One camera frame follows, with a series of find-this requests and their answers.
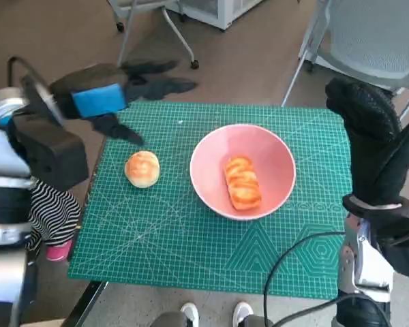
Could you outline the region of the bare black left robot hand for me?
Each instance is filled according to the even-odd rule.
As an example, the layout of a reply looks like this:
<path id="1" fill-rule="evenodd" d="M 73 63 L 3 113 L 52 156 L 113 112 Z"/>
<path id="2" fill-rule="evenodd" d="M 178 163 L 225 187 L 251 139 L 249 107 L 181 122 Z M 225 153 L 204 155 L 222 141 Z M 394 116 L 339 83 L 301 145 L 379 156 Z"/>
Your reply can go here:
<path id="1" fill-rule="evenodd" d="M 138 99 L 159 101 L 195 89 L 197 82 L 167 74 L 177 64 L 175 60 L 98 63 L 61 77 L 49 90 L 65 118 L 84 119 L 104 136 L 142 146 L 143 137 L 120 123 L 117 113 Z"/>

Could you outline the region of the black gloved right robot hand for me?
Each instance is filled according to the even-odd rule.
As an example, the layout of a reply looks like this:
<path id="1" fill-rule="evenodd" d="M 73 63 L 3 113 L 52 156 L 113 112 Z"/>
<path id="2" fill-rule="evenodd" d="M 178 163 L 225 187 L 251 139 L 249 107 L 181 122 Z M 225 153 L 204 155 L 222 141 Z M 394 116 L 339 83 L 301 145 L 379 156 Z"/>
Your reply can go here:
<path id="1" fill-rule="evenodd" d="M 391 98 L 370 84 L 334 78 L 325 93 L 350 141 L 352 194 L 372 206 L 397 204 L 409 170 L 409 123 L 402 126 Z"/>

